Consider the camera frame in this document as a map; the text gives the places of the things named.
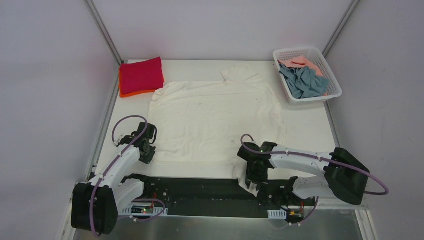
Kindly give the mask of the blue grey t shirt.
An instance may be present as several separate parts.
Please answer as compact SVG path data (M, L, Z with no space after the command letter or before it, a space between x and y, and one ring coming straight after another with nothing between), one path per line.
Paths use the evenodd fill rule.
M287 67L279 64L279 73L284 77L288 89L295 99L322 97L327 93L330 81L317 74L317 71L305 67Z

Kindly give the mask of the cream white t shirt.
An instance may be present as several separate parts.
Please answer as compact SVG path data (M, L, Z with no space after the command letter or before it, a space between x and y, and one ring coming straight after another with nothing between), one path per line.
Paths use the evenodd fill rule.
M220 81L170 82L157 90L148 122L158 130L147 169L153 177L236 179L246 185L247 162L237 156L241 139L281 144L283 109L270 85L246 64L221 72Z

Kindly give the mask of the right corner aluminium post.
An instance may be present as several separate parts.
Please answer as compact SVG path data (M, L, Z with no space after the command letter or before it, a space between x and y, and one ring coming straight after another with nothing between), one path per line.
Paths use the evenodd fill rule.
M346 11L342 15L339 23L337 24L335 30L333 31L330 39L328 40L324 50L322 51L323 56L326 58L331 50L333 49L334 45L336 44L337 40L342 35L344 29L348 25L351 17L354 15L357 7L361 3L361 0L351 0Z

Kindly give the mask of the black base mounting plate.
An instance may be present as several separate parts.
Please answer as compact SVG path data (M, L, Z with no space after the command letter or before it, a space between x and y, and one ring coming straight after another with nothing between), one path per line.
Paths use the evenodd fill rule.
M235 179L148 177L135 173L126 177L144 182L140 198L148 200L129 205L166 207L167 216L265 219L268 210L297 211L300 206L313 207L316 202L314 198L301 200L285 194L287 180L270 180L266 190L254 196Z

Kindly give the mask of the pink t shirt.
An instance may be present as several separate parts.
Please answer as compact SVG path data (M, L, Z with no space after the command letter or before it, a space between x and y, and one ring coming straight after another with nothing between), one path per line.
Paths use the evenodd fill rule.
M298 57L294 57L294 58L289 59L289 60L279 61L278 63L279 63L279 66L280 66L280 64L284 64L285 66L287 66L289 68L310 67L311 69L315 70L319 76L324 77L320 68L318 66L316 66L314 63L312 63L311 61L309 61L303 55L298 56Z

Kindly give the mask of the folded red t shirt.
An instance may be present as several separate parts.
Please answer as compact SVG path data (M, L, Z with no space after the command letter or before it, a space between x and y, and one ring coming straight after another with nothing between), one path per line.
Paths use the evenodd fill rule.
M165 84L162 59L123 63L119 67L119 96L127 98L144 93L152 93Z

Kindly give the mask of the corner aluminium post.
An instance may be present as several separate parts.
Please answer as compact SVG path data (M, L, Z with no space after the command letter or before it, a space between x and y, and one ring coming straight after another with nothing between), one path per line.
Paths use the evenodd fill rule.
M117 64L120 66L124 61L119 54L119 51L101 17L101 14L93 0L84 0L84 4L86 5L92 19L94 20L94 23L96 27L98 28L100 34L103 37L103 40L105 41L108 49L110 50L113 58L117 62Z
M354 15L357 7L361 3L361 0L351 0L346 11L342 15L339 23L337 24L335 30L333 31L330 39L328 40L324 50L322 51L323 56L326 58L331 50L333 49L334 45L336 44L337 40L342 35L344 29L348 25L351 17Z

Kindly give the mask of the aluminium front frame rail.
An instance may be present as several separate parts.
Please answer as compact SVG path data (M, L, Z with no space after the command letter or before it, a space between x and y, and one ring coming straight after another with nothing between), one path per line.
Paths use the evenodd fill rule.
M362 205L351 205L339 200L336 197L320 197L318 202L318 208L322 209L363 209L365 203Z

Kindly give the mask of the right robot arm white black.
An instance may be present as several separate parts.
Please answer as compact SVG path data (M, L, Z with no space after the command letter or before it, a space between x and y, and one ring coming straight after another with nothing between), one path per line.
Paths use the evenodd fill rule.
M284 186L284 200L290 205L312 197L336 197L354 206L362 204L369 169L344 148L333 152L311 152L274 142L261 146L244 142L237 156L246 161L246 184L267 184L269 169L289 169L310 174L292 176Z

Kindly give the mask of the left corner aluminium post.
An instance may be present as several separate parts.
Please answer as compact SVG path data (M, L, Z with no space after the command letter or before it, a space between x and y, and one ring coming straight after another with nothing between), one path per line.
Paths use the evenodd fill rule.
M113 58L117 62L117 64L120 66L124 61L119 54L119 51L101 17L101 14L93 0L84 0L84 4L86 5L92 19L94 20L94 23L96 27L98 28L100 34L103 37L103 40L105 41L108 49L110 50Z

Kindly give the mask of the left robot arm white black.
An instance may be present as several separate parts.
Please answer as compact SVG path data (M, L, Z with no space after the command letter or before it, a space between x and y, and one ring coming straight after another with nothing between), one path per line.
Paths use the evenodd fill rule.
M72 192L71 226L91 231L95 236L108 235L115 228L119 214L133 200L147 202L153 189L142 180L126 177L135 163L149 164L156 153L153 145L157 127L142 121L130 135L120 137L116 152L107 165L88 182L79 182Z

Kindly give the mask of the white plastic laundry basket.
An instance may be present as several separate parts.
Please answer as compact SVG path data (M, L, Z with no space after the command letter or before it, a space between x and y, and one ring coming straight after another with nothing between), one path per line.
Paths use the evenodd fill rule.
M279 61L290 60L299 56L305 56L309 61L318 66L323 76L329 80L329 84L327 87L327 95L313 98L295 99L292 97L284 77L279 73L281 77L281 82L284 86L285 96L288 100L289 105L296 106L315 102L323 103L327 100L337 98L342 95L343 91L338 81L336 80L336 77L334 76L331 68L329 67L326 59L324 58L321 51L315 47L295 47L275 50L273 52L273 58L275 60L278 72L280 70Z

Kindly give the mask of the folded orange t shirt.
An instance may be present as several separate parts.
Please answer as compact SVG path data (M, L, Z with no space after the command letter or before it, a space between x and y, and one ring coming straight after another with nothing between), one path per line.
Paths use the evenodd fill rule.
M119 70L119 96L128 98L135 95L153 93L162 88L165 83L164 75L158 70Z

